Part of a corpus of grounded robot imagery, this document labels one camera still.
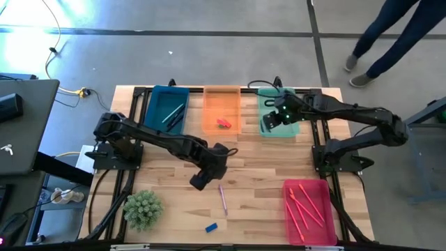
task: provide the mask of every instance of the blue plastic bin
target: blue plastic bin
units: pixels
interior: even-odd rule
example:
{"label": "blue plastic bin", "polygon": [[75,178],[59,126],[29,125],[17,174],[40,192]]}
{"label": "blue plastic bin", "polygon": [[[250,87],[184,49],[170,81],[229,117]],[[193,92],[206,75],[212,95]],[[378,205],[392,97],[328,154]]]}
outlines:
{"label": "blue plastic bin", "polygon": [[[291,93],[294,93],[292,88],[284,88]],[[260,88],[258,90],[259,94],[274,97],[277,95],[277,90],[274,88]],[[262,137],[295,137],[299,133],[299,124],[292,123],[289,125],[279,125],[276,128],[271,129],[270,132],[267,131],[265,124],[263,123],[262,117],[265,114],[269,114],[272,111],[277,111],[275,107],[265,106],[265,100],[271,100],[274,98],[266,98],[262,96],[257,96],[257,101],[259,102],[259,132]]]}
{"label": "blue plastic bin", "polygon": [[187,105],[189,103],[189,89],[183,87],[155,86],[153,87],[151,99],[148,104],[146,120],[144,125],[162,132],[167,131],[167,124],[170,119],[163,123],[162,121],[172,113],[178,106],[184,104],[182,111],[183,120],[177,123],[169,133],[183,133],[184,123],[187,114]]}

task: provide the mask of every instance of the plastic bin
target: plastic bin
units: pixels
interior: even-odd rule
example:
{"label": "plastic bin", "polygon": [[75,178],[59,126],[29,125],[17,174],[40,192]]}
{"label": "plastic bin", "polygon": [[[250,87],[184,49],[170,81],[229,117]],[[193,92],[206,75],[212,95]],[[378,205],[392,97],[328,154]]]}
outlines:
{"label": "plastic bin", "polygon": [[[207,135],[237,135],[241,133],[240,87],[205,86],[201,127]],[[217,120],[224,119],[230,128],[219,128]]]}
{"label": "plastic bin", "polygon": [[187,105],[189,103],[189,89],[182,87],[155,86],[153,87],[151,99],[148,104],[146,120],[144,125],[162,132],[167,131],[167,124],[170,119],[163,123],[162,121],[172,113],[178,106],[184,104],[182,111],[183,120],[177,123],[169,133],[183,133],[184,123],[187,114]]}
{"label": "plastic bin", "polygon": [[[319,215],[314,210],[305,194],[299,188],[299,184],[302,184],[305,192],[307,192],[308,196],[313,201],[315,207],[318,209],[325,222],[319,218]],[[294,200],[292,200],[289,196],[289,188],[293,190],[295,198],[322,224],[323,227],[319,226],[308,214],[304,212],[304,210],[301,209],[308,225],[308,230],[306,229]],[[330,192],[328,190],[327,181],[298,179],[285,180],[283,196],[286,235],[288,236],[288,240],[291,245],[336,245],[337,237],[335,232],[335,224],[333,222]],[[300,240],[298,230],[294,225],[290,213],[286,209],[286,201],[288,202],[294,218],[298,223],[300,231],[304,236],[305,241],[303,242]]]}
{"label": "plastic bin", "polygon": [[[292,88],[284,88],[291,93],[294,93],[294,89]],[[258,94],[267,95],[267,96],[276,96],[277,90],[274,88],[259,88]],[[295,137],[299,133],[299,124],[292,123],[289,125],[279,125],[276,128],[271,129],[268,132],[266,129],[265,123],[262,120],[262,116],[265,114],[269,114],[276,109],[274,107],[265,106],[266,100],[271,100],[273,98],[266,98],[262,96],[257,96],[257,101],[259,102],[259,132],[262,137]]]}

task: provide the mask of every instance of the pink straw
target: pink straw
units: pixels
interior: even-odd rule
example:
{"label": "pink straw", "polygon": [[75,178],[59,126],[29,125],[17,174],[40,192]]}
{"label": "pink straw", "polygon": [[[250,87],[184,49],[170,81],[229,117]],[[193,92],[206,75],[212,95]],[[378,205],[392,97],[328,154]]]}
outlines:
{"label": "pink straw", "polygon": [[318,219],[316,219],[299,201],[294,201],[296,203],[296,206],[298,205],[299,207],[301,207],[305,213],[308,213],[308,215],[320,226],[323,228],[323,225],[318,221]]}
{"label": "pink straw", "polygon": [[316,210],[316,213],[318,213],[318,215],[319,215],[319,217],[321,218],[321,220],[322,220],[323,222],[325,222],[325,220],[323,219],[321,213],[319,213],[319,210],[318,210],[318,209],[316,208],[316,206],[314,205],[312,199],[310,199],[309,196],[308,196],[308,194],[307,194],[307,192],[305,192],[305,189],[304,189],[304,187],[303,187],[302,184],[299,184],[299,188],[302,190],[302,192],[304,192],[305,197],[308,199],[309,203],[313,206],[314,210]]}
{"label": "pink straw", "polygon": [[300,217],[302,218],[302,221],[304,222],[305,228],[308,230],[308,224],[307,224],[307,221],[305,220],[305,217],[304,217],[304,215],[302,214],[302,211],[301,211],[300,208],[299,208],[299,205],[298,205],[298,203],[297,203],[297,199],[294,197],[294,193],[293,193],[293,190],[292,190],[291,188],[290,188],[290,197],[291,197],[291,199],[293,199],[293,201],[294,201],[294,203],[295,203],[295,207],[298,208]]}
{"label": "pink straw", "polygon": [[298,223],[295,221],[293,212],[291,212],[290,205],[288,205],[288,202],[287,202],[287,201],[285,201],[285,203],[286,203],[286,208],[288,209],[288,212],[290,212],[290,215],[291,215],[291,217],[293,218],[295,228],[298,229],[298,232],[299,232],[299,235],[300,235],[300,239],[302,240],[302,242],[304,242],[304,236],[302,235],[302,232],[300,231],[300,228],[299,228]]}

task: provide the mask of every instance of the pink plastic bin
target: pink plastic bin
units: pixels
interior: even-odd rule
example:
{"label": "pink plastic bin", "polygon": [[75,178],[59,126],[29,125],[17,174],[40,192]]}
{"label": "pink plastic bin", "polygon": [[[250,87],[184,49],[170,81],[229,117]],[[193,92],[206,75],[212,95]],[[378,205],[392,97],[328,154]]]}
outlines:
{"label": "pink plastic bin", "polygon": [[[299,184],[302,184],[305,192],[307,192],[308,196],[312,199],[315,207],[319,210],[319,213],[321,213],[325,222],[321,220],[318,213],[314,210],[305,194],[299,188]],[[289,188],[293,190],[295,198],[323,225],[323,227],[320,227],[307,213],[304,212],[304,210],[301,209],[308,224],[308,230],[305,228],[298,208],[296,207],[294,200],[290,197]],[[288,179],[285,180],[282,189],[284,194],[286,235],[288,236],[289,243],[291,245],[336,245],[337,237],[327,181]],[[290,213],[286,209],[286,201],[293,211],[294,218],[304,236],[305,241],[303,242],[300,240],[298,230],[294,225]]]}

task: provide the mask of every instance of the blue block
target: blue block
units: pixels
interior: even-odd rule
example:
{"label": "blue block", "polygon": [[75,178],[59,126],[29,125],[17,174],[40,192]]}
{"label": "blue block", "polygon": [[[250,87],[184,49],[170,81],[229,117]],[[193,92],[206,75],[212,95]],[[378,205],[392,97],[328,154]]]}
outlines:
{"label": "blue block", "polygon": [[206,227],[206,233],[209,233],[209,232],[214,231],[216,229],[217,229],[217,223],[214,223],[211,226]]}

